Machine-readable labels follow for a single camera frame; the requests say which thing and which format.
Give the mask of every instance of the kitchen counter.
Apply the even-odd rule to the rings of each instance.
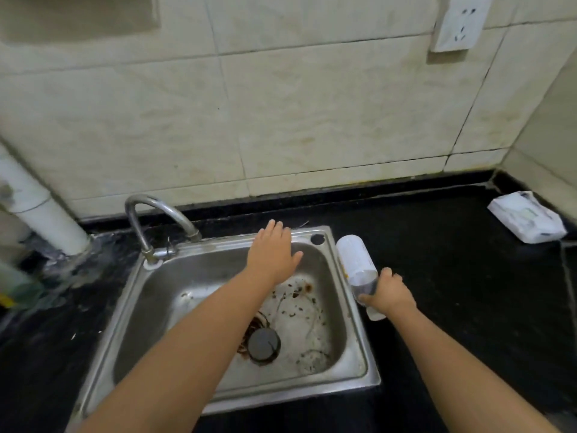
[[[577,346],[567,280],[577,274],[577,247],[521,243],[486,209],[499,195],[484,184],[489,177],[469,173],[261,198],[186,214],[198,219],[204,237],[256,232],[270,218],[290,227],[328,225],[335,240],[359,235],[376,266],[403,276],[423,313],[531,404],[552,416],[571,413]],[[502,175],[496,183],[505,192],[520,189]],[[147,215],[143,222],[157,244],[167,235],[184,239],[168,218]],[[138,256],[125,219],[85,227],[96,232],[100,250],[78,267],[52,270],[46,309],[0,313],[4,433],[64,430]],[[205,416],[195,431],[446,431],[390,322],[364,314],[364,325],[380,386]]]

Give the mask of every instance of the drain cover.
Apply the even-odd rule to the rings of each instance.
[[[280,338],[272,328],[259,328],[247,343],[249,357],[259,365],[271,363],[279,355]]]

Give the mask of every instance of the sink faucet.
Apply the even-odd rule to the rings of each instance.
[[[164,259],[169,259],[171,256],[176,255],[176,250],[170,246],[170,244],[165,249],[154,249],[148,242],[147,238],[142,231],[142,226],[140,225],[139,218],[136,214],[136,205],[145,204],[150,207],[158,208],[163,211],[166,215],[170,216],[177,224],[179,224],[186,236],[192,241],[200,241],[201,235],[200,231],[192,224],[192,222],[187,219],[184,214],[178,211],[176,208],[170,206],[166,202],[157,199],[156,197],[148,195],[132,195],[128,196],[126,202],[124,203],[124,208],[126,210],[126,215],[128,216],[128,221],[132,226],[136,237],[139,240],[140,247],[142,248],[142,255],[146,258],[148,264],[157,264],[159,261]]]

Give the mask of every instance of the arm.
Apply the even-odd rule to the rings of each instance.
[[[271,220],[246,268],[207,297],[142,357],[81,426],[80,433],[190,433],[226,372],[250,320],[292,275],[291,233]]]
[[[417,309],[399,275],[381,272],[374,296],[359,300],[385,314],[417,364],[452,433],[559,432],[487,366]]]

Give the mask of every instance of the faucet spout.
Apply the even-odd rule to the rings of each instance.
[[[200,231],[198,231],[196,226],[194,226],[182,212],[178,211],[168,203],[148,195],[128,196],[126,202],[124,203],[126,215],[128,216],[128,221],[130,222],[130,225],[132,226],[134,232],[136,233],[136,237],[139,240],[140,247],[142,248],[142,254],[147,259],[149,264],[155,264],[158,262],[160,254],[155,252],[154,248],[150,245],[146,236],[144,235],[144,232],[142,231],[142,226],[140,225],[138,215],[136,214],[136,205],[138,204],[148,205],[163,211],[166,215],[177,222],[177,224],[180,225],[182,229],[184,229],[186,236],[191,241],[194,242],[201,239]]]

